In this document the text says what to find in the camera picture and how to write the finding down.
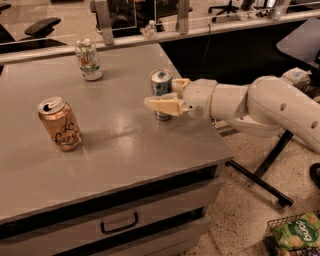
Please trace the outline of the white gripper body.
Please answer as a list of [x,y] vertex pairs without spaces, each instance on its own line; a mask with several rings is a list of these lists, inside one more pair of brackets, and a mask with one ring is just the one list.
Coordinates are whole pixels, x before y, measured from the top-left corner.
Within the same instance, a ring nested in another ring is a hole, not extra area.
[[183,92],[183,101],[191,118],[210,120],[211,104],[216,80],[198,79],[189,83]]

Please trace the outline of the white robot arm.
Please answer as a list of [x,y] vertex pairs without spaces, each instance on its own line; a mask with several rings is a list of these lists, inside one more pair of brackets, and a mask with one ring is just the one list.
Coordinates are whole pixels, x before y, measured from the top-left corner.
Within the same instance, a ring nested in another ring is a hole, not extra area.
[[258,137],[286,129],[320,153],[320,105],[283,78],[263,76],[243,86],[175,79],[171,93],[147,97],[144,104],[171,116],[222,120]]

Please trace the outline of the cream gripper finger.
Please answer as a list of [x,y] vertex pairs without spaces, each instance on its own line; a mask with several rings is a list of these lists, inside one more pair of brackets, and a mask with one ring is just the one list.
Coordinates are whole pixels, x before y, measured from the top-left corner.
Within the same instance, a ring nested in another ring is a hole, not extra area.
[[191,82],[188,78],[177,78],[172,80],[172,93],[177,97],[182,97],[186,86]]
[[177,93],[146,97],[143,102],[147,108],[171,116],[180,116],[188,112],[185,102],[178,97]]

